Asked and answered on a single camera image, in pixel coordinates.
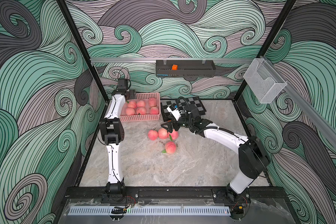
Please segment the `peach cracked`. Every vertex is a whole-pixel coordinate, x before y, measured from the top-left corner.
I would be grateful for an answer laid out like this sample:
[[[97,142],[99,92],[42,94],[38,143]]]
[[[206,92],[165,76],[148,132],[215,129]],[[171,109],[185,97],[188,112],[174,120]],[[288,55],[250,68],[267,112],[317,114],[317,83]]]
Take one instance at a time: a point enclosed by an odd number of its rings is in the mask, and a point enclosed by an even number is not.
[[[128,101],[127,106],[128,106],[129,108],[136,109],[136,108],[137,108],[136,101],[134,101],[134,100]]]

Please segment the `aluminium wall rail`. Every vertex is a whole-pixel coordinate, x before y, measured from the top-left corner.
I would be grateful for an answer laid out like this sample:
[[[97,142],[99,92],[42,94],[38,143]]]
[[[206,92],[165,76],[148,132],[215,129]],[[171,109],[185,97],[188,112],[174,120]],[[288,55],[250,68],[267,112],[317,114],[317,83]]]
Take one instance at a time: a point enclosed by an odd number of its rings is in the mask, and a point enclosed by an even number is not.
[[[251,63],[254,58],[166,58],[166,57],[92,57],[91,63],[155,63],[157,60],[167,61],[200,61],[205,63],[212,60],[215,63],[245,64]]]
[[[291,99],[301,108],[308,119],[314,123],[316,128],[336,151],[336,130],[312,106],[311,103],[313,101],[309,93],[308,85],[304,79],[297,74],[297,70],[290,66],[288,66],[287,69],[276,67],[266,57],[261,56],[259,58],[263,59],[268,65],[271,70],[271,75],[274,78],[279,77],[287,84],[284,88],[285,92],[288,93]]]

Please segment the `black wall shelf tray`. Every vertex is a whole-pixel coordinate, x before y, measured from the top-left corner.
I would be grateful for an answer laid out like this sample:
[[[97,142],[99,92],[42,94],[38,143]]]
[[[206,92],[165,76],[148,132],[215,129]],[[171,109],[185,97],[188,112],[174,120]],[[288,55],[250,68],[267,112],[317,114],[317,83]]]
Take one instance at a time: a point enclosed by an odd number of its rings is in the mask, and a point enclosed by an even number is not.
[[[178,65],[177,70],[172,70],[172,65]],[[157,60],[155,72],[158,77],[182,77],[188,81],[199,77],[214,77],[216,66],[212,60],[205,63],[200,61],[167,61]]]

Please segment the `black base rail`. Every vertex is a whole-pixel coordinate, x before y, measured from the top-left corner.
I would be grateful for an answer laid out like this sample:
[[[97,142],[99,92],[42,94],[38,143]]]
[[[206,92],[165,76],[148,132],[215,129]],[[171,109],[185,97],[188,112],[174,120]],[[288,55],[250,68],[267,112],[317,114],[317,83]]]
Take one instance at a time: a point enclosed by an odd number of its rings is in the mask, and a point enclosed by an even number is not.
[[[124,204],[148,204],[166,201],[198,201],[235,205],[250,203],[252,200],[263,201],[286,199],[282,187],[249,187],[236,199],[230,199],[226,187],[126,187],[122,195],[112,195],[105,187],[70,187],[64,199],[93,199],[94,202]]]

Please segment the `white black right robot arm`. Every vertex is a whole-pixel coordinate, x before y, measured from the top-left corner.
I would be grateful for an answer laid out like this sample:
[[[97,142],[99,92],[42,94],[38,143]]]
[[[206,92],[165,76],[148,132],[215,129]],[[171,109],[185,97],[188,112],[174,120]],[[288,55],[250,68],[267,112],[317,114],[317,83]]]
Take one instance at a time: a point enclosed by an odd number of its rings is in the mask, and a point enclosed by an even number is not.
[[[161,126],[169,133],[181,127],[188,128],[195,135],[214,140],[235,152],[239,157],[239,171],[226,187],[227,200],[235,203],[244,191],[259,177],[270,163],[265,147],[256,136],[242,136],[219,127],[208,119],[201,118],[198,108],[177,104],[167,107],[170,121]]]

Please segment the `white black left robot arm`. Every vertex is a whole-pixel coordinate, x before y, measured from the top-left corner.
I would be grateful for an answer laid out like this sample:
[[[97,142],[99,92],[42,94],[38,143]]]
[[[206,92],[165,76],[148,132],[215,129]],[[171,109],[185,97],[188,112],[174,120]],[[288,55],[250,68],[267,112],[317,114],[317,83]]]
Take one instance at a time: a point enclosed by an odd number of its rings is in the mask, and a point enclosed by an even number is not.
[[[105,193],[115,201],[122,201],[127,197],[124,177],[121,170],[121,156],[119,144],[125,138],[125,131],[120,120],[124,104],[130,97],[130,80],[119,78],[116,89],[112,93],[112,100],[105,117],[99,122],[102,144],[106,146],[109,160],[109,177]]]

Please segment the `peach pale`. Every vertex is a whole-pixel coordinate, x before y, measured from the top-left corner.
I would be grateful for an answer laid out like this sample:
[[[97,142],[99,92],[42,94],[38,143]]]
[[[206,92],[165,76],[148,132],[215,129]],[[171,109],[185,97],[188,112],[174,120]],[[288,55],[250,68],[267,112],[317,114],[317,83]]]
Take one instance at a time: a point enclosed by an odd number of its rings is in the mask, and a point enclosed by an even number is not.
[[[161,128],[158,130],[158,138],[159,139],[167,139],[169,137],[168,131],[165,128]]]

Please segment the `aluminium wall rail right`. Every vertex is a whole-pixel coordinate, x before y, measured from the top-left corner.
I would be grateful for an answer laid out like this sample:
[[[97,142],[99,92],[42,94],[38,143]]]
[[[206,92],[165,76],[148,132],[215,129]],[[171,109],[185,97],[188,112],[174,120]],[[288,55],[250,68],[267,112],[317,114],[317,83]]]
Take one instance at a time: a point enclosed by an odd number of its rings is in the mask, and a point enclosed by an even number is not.
[[[284,88],[285,92],[288,93],[291,99],[301,108],[308,119],[314,123],[316,128],[336,151],[336,130],[312,106],[311,103],[313,101],[309,93],[308,85],[304,79],[297,74],[297,70],[290,66],[288,66],[287,69],[276,67],[266,57],[261,56],[259,58],[263,59],[268,65],[271,70],[271,75],[274,78],[279,77],[287,84]]]

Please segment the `black frame post left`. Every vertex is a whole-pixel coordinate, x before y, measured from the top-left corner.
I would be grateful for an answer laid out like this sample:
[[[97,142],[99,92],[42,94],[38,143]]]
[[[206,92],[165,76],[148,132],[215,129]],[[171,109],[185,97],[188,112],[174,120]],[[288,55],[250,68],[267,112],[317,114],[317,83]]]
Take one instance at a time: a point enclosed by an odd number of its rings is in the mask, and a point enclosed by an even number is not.
[[[90,71],[104,101],[105,101],[105,104],[108,105],[110,103],[110,99],[108,98],[106,92],[105,92],[105,89],[104,89],[104,86],[100,80],[100,77],[99,77],[99,74],[97,72],[97,69],[95,68],[94,65],[91,64],[91,59],[90,59],[90,56],[89,56],[89,53],[84,45],[84,42],[79,34],[79,31],[78,31],[78,28],[76,27],[76,24],[74,22],[74,19],[68,9],[68,6],[66,4],[66,1],[64,0],[57,0],[57,4],[61,10],[61,13],[63,14],[63,17],[74,37],[74,40],[76,41],[77,45],[78,45],[78,48],[83,56],[83,59],[86,63],[86,65],[88,66],[88,70]]]

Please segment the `peach with leaf back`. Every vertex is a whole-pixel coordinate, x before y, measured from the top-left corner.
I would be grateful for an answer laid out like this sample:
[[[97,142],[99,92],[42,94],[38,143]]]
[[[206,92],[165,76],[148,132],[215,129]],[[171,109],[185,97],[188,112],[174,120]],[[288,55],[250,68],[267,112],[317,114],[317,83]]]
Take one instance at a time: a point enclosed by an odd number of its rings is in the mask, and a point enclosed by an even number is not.
[[[149,113],[150,113],[150,114],[159,114],[159,113],[160,113],[160,110],[159,110],[158,107],[153,106],[153,107],[150,108]]]

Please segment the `peach with leaf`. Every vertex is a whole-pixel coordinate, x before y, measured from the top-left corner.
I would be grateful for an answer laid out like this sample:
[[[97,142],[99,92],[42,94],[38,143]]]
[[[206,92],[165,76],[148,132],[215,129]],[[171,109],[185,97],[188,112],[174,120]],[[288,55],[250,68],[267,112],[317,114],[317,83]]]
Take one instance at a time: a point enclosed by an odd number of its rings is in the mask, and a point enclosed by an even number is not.
[[[153,107],[150,108],[149,113],[150,113],[150,114],[159,114],[159,113],[160,113],[160,110],[159,110],[158,107],[153,106]]]
[[[179,137],[179,133],[175,130],[173,130],[171,133],[168,132],[168,134],[169,134],[169,139],[171,141],[176,140]]]

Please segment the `pink perforated plastic basket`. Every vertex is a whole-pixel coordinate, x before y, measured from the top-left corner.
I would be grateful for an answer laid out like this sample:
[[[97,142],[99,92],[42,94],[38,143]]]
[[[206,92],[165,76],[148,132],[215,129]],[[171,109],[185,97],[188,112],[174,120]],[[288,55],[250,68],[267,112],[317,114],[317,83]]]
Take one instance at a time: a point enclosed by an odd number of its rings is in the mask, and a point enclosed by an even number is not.
[[[135,99],[128,99],[123,105],[120,120],[123,122],[154,121],[161,115],[160,94],[137,93]]]

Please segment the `clear acrylic wall holder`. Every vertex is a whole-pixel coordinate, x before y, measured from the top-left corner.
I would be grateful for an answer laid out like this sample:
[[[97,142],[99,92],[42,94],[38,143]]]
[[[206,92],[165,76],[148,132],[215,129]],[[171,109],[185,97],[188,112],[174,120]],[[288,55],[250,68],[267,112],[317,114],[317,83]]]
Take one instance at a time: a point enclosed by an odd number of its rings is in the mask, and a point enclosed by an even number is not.
[[[243,78],[261,104],[270,104],[287,85],[274,65],[265,58],[253,59]]]

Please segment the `aluminium wall rail back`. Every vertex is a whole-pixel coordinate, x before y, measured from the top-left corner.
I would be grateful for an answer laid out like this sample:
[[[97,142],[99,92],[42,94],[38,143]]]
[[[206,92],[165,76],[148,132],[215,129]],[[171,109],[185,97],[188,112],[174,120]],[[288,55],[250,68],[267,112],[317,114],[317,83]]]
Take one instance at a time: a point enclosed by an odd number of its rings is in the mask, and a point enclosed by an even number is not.
[[[92,57],[91,63],[155,63],[157,60],[167,61],[200,61],[205,63],[212,60],[215,63],[245,64],[251,63],[254,58],[166,58],[166,57]]]

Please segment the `black frame post right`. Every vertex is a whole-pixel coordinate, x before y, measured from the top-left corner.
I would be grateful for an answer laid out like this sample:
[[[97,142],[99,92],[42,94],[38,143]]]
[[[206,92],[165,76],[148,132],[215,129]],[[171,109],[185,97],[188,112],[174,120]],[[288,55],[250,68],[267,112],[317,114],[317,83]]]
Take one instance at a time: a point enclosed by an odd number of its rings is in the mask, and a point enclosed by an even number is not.
[[[295,3],[296,3],[296,0],[286,1],[284,7],[282,8],[282,11],[280,12],[279,16],[276,18],[276,21],[274,22],[271,31],[269,32],[265,42],[263,43],[262,47],[260,48],[260,51],[257,54],[258,58],[260,58],[261,56],[264,56],[267,53],[270,45],[272,44],[277,34],[279,33],[280,29],[282,28],[283,23],[285,22],[288,14],[292,10]],[[240,85],[237,93],[235,94],[235,97],[232,100],[234,104],[238,102],[246,86],[247,86],[247,83],[244,80],[242,84]]]

